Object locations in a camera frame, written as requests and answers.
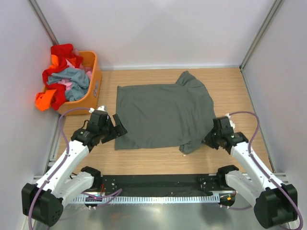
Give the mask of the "dark grey t shirt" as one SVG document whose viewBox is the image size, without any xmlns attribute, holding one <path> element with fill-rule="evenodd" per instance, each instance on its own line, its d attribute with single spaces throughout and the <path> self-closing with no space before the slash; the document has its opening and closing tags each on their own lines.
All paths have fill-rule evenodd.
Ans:
<svg viewBox="0 0 307 230">
<path fill-rule="evenodd" d="M 116 150 L 178 146 L 183 154 L 201 147 L 216 117 L 205 85 L 188 71 L 173 84 L 119 86 L 116 113 L 127 130 Z"/>
</svg>

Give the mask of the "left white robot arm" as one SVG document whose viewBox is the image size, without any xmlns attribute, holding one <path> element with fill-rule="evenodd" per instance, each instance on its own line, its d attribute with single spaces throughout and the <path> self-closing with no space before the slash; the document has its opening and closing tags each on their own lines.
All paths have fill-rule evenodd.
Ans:
<svg viewBox="0 0 307 230">
<path fill-rule="evenodd" d="M 26 183 L 22 188 L 22 211 L 28 217 L 29 229 L 33 229 L 33 220 L 52 227 L 77 195 L 88 189 L 98 191 L 103 182 L 97 169 L 86 166 L 72 179 L 69 177 L 95 146 L 126 133 L 117 114 L 109 116 L 105 110 L 92 110 L 87 124 L 66 141 L 66 149 L 55 164 L 34 184 Z"/>
</svg>

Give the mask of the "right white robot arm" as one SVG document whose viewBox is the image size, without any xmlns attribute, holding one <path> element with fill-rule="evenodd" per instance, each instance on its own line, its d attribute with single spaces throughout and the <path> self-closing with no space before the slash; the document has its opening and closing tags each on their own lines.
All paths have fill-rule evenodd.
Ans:
<svg viewBox="0 0 307 230">
<path fill-rule="evenodd" d="M 246 170 L 244 175 L 236 166 L 228 165 L 217 171 L 216 184 L 239 192 L 253 208 L 258 223 L 265 229 L 283 226 L 302 218 L 297 207 L 297 190 L 274 175 L 253 150 L 250 139 L 234 131 L 230 116 L 213 119 L 213 128 L 203 143 L 212 149 L 223 148 Z"/>
</svg>

